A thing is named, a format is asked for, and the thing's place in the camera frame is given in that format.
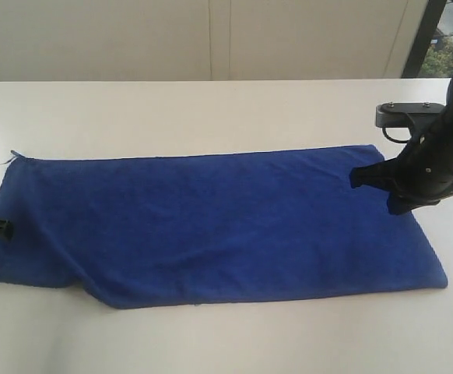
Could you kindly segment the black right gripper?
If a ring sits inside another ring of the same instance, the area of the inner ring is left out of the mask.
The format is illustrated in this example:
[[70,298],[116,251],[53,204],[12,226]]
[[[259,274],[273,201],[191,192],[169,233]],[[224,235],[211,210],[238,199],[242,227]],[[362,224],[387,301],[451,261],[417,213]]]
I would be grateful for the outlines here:
[[352,189],[364,185],[396,189],[387,199],[391,215],[453,195],[453,77],[446,105],[434,121],[413,136],[396,158],[353,168],[349,182]]

